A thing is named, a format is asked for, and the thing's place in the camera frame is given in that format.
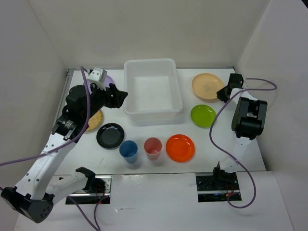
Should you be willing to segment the purple round plate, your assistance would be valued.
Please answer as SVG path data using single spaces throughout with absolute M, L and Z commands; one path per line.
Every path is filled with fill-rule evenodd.
M 93 92 L 91 90 L 91 83 L 92 82 L 87 79 L 87 87 L 88 87 L 88 90 L 89 90 L 90 94 L 92 94 L 92 92 Z M 109 75 L 107 75 L 106 78 L 105 78 L 105 81 L 104 81 L 104 86 L 105 87 L 109 87 L 110 84 L 115 84 L 115 81 Z

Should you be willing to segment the beige round plate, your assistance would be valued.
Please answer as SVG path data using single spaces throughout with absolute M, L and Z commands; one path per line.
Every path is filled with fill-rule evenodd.
M 203 100 L 215 100 L 217 92 L 225 87 L 224 82 L 216 75 L 201 73 L 192 79 L 194 94 Z

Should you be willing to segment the green round plate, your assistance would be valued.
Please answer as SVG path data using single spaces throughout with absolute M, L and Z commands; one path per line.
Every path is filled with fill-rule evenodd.
M 215 110 L 205 104 L 194 106 L 190 112 L 192 122 L 201 128 L 211 127 L 216 115 Z

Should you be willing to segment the yellow woven pattern plate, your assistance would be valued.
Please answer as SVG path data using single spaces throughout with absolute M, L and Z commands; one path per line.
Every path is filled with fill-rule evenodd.
M 96 114 L 94 114 L 88 121 L 88 128 L 85 133 L 93 132 L 97 129 L 103 122 L 103 112 L 99 110 Z

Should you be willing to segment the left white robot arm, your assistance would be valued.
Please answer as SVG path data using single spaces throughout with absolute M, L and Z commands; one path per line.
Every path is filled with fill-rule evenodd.
M 56 183 L 50 181 L 88 128 L 88 120 L 104 106 L 120 108 L 127 96 L 128 93 L 118 90 L 115 84 L 105 89 L 96 84 L 89 88 L 84 85 L 71 88 L 40 157 L 15 186 L 2 190 L 4 201 L 21 215 L 41 223 L 55 204 L 78 190 L 104 192 L 104 181 L 85 167 L 77 168 L 72 175 Z

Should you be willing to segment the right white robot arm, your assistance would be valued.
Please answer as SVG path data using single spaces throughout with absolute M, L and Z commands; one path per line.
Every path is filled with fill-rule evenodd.
M 257 136 L 261 135 L 264 130 L 268 103 L 251 96 L 243 88 L 243 84 L 244 78 L 241 74 L 230 74 L 227 86 L 217 91 L 217 98 L 225 103 L 217 115 L 220 115 L 227 104 L 231 102 L 236 103 L 231 122 L 231 130 L 235 135 L 233 151 L 228 153 L 214 143 L 212 138 L 213 126 L 210 127 L 209 138 L 216 148 L 229 157 L 229 162 L 225 163 L 226 166 L 229 167 L 231 164 L 238 164 L 245 171 L 248 171 L 242 165 L 241 159 L 248 145 Z

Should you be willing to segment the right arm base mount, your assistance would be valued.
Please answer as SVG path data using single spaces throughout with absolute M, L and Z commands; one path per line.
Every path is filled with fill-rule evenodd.
M 240 188 L 237 177 L 233 182 L 213 182 L 212 175 L 199 174 L 195 176 L 197 196 L 199 203 L 226 202 L 231 195 L 230 201 L 241 201 Z

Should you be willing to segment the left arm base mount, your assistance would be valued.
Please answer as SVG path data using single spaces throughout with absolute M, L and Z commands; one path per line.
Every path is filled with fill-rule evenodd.
M 78 205 L 110 204 L 111 185 L 111 175 L 90 177 L 90 181 L 86 183 L 86 186 L 81 187 L 66 197 L 65 204 L 74 205 L 69 199 L 70 197 Z

